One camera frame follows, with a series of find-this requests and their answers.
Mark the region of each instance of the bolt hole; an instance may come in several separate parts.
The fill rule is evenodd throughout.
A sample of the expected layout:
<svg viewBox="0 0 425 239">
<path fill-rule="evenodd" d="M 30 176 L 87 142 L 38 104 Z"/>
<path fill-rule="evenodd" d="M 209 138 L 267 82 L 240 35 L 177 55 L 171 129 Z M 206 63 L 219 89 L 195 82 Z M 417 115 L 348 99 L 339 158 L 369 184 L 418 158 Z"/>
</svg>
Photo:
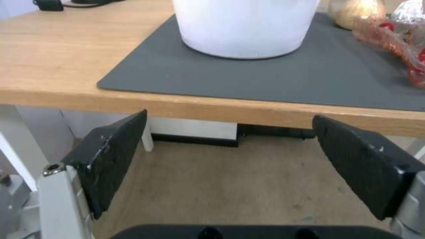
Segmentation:
<svg viewBox="0 0 425 239">
<path fill-rule="evenodd" d="M 217 229 L 207 227 L 201 231 L 198 239 L 223 239 L 223 235 Z"/>
<path fill-rule="evenodd" d="M 302 228 L 297 231 L 295 234 L 295 239 L 320 239 L 317 234 L 308 229 L 308 228 Z"/>
<path fill-rule="evenodd" d="M 59 168 L 59 164 L 52 164 L 52 165 L 50 165 L 50 166 L 48 166 L 47 167 L 47 170 L 49 170 L 49 171 L 52 171 L 52 170 L 55 170 L 55 169 L 58 169 Z"/>
</svg>

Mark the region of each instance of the foil wrapper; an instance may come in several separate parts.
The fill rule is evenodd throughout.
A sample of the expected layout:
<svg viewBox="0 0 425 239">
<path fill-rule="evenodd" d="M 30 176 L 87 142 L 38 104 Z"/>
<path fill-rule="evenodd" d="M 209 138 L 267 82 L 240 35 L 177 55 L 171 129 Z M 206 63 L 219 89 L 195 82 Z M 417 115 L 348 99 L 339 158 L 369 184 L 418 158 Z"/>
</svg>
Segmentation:
<svg viewBox="0 0 425 239">
<path fill-rule="evenodd" d="M 401 23 L 425 22 L 425 0 L 407 0 L 391 14 L 391 19 Z"/>
</svg>

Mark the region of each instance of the screw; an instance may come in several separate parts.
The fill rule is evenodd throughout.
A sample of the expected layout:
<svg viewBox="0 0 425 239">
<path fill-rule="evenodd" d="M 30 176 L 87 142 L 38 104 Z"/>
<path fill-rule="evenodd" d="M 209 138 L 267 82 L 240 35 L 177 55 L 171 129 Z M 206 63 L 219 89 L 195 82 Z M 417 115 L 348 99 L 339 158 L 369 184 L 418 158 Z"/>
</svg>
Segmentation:
<svg viewBox="0 0 425 239">
<path fill-rule="evenodd" d="M 0 185 L 4 185 L 6 187 L 12 184 L 12 180 L 10 179 L 10 175 L 6 173 L 0 172 Z"/>
<path fill-rule="evenodd" d="M 50 164 L 44 167 L 43 176 L 47 177 L 62 171 L 66 171 L 66 167 L 62 162 Z"/>
</svg>

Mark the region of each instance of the red object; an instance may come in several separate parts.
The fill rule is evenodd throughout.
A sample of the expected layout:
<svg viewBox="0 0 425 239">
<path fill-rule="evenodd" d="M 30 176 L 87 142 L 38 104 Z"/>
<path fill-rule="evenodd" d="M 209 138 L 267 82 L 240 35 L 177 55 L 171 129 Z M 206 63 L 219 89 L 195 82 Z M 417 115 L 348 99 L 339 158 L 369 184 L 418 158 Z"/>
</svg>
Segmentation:
<svg viewBox="0 0 425 239">
<path fill-rule="evenodd" d="M 425 88 L 425 73 L 419 69 L 410 68 L 407 71 L 410 82 L 414 85 Z"/>
<path fill-rule="evenodd" d="M 425 53 L 421 53 L 418 56 L 418 60 L 425 64 Z"/>
<path fill-rule="evenodd" d="M 392 23 L 381 23 L 381 24 L 379 24 L 379 27 L 388 28 L 391 31 L 394 31 L 394 24 L 392 24 Z"/>
</svg>

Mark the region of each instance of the silver metal part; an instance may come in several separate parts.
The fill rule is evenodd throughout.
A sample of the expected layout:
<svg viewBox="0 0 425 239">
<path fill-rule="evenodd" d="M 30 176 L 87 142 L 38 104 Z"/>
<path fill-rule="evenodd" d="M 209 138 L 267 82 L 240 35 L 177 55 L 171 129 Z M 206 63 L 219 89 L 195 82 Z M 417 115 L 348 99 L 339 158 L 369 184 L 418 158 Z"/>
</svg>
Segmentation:
<svg viewBox="0 0 425 239">
<path fill-rule="evenodd" d="M 10 175 L 9 186 L 0 185 L 0 238 L 40 238 L 38 196 L 22 177 Z"/>
<path fill-rule="evenodd" d="M 391 19 L 402 23 L 417 23 L 425 21 L 425 1 L 407 0 L 402 2 L 391 14 Z"/>
<path fill-rule="evenodd" d="M 60 171 L 38 180 L 43 239 L 91 238 L 70 178 L 76 176 L 75 172 Z"/>
<path fill-rule="evenodd" d="M 425 171 L 416 174 L 391 222 L 391 230 L 404 239 L 425 238 Z"/>
<path fill-rule="evenodd" d="M 62 171 L 66 171 L 66 167 L 62 162 L 50 164 L 44 167 L 43 176 L 47 177 L 53 174 L 60 173 Z"/>
</svg>

